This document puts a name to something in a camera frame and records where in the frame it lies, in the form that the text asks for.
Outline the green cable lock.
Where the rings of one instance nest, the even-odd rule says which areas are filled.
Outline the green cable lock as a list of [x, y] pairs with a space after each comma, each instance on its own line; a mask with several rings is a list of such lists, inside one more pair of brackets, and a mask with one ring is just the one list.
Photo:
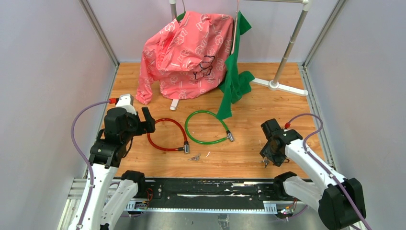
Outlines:
[[[226, 131], [226, 137], [220, 138], [220, 139], [217, 139], [217, 140], [213, 140], [213, 141], [202, 141], [202, 140], [196, 139], [196, 138], [191, 134], [191, 132], [189, 131], [189, 122], [190, 122], [191, 118], [192, 118], [193, 116], [197, 115], [197, 114], [208, 114], [208, 115], [211, 115], [211, 116], [215, 117], [215, 118], [222, 124], [224, 130]], [[224, 141], [226, 141], [226, 140], [229, 140], [230, 142], [234, 142], [234, 141], [235, 141], [235, 138], [234, 138], [233, 134], [231, 133], [231, 131], [229, 130], [229, 128], [228, 128], [228, 126], [226, 125], [226, 123], [225, 123], [222, 119], [217, 118], [215, 113], [210, 112], [210, 111], [207, 111], [207, 110], [198, 110], [198, 111], [195, 111], [195, 112], [192, 112], [191, 114], [189, 114], [188, 117], [187, 117], [186, 120], [185, 120], [184, 130], [185, 130], [186, 135], [187, 135], [192, 141], [194, 141], [195, 143], [198, 143], [198, 144], [202, 144], [202, 145], [214, 145], [214, 144], [218, 144], [218, 143], [224, 142]]]

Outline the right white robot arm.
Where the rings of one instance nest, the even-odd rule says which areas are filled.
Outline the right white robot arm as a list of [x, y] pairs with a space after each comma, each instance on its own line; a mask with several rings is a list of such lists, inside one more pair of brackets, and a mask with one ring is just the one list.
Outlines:
[[329, 230], [340, 230], [357, 222], [366, 221], [363, 187], [356, 178], [346, 178], [325, 163], [308, 146], [308, 138], [281, 127], [276, 119], [261, 124], [266, 144], [260, 156], [266, 164], [281, 166], [286, 160], [294, 161], [310, 178], [306, 182], [293, 172], [274, 178], [273, 193], [279, 200], [297, 198], [317, 211]]

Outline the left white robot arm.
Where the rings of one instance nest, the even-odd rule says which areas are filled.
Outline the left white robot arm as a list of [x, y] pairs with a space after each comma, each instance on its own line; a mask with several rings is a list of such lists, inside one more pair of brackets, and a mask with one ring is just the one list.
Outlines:
[[68, 229], [112, 230], [130, 199], [146, 194], [145, 175], [126, 171], [111, 198], [108, 191], [120, 163], [132, 147], [134, 137], [155, 132], [155, 120], [147, 107], [141, 121], [133, 106], [118, 106], [107, 111], [104, 128], [90, 149], [88, 178], [78, 210]]

